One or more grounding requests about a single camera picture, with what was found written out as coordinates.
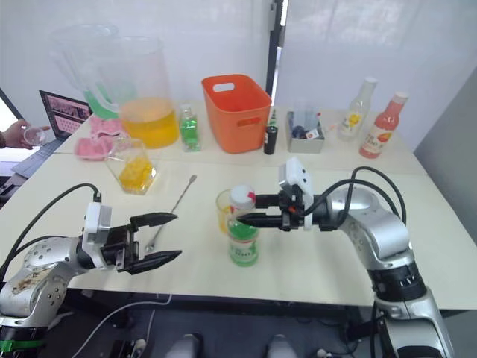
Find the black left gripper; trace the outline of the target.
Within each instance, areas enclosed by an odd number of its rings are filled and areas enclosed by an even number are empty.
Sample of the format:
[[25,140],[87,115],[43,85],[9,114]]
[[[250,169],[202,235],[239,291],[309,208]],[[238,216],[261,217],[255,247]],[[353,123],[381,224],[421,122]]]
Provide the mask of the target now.
[[112,227],[107,241],[101,247],[102,257],[107,267],[114,266],[118,272],[125,271],[131,275],[158,269],[175,260],[182,254],[181,250],[159,251],[145,255],[139,260],[139,243],[134,240],[140,227],[156,227],[175,220],[173,213],[146,213],[130,217],[130,224]]

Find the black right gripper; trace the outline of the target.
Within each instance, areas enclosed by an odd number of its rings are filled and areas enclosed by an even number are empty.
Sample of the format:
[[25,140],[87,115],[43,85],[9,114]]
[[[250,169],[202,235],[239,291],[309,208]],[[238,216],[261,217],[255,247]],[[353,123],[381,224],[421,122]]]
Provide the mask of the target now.
[[248,213],[238,216],[242,224],[257,228],[279,228],[289,232],[297,230],[304,224],[304,203],[302,193],[288,194],[281,190],[279,194],[256,195],[255,208],[278,207],[281,216],[269,216],[266,213]]

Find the person's bare hand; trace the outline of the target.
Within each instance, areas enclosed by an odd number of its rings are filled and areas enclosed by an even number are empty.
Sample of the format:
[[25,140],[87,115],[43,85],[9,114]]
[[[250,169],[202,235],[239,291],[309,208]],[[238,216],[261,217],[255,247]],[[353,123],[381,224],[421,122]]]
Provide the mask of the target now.
[[1,149],[21,148],[32,150],[33,146],[28,144],[23,137],[23,133],[30,126],[24,119],[18,119],[6,131],[1,132]]

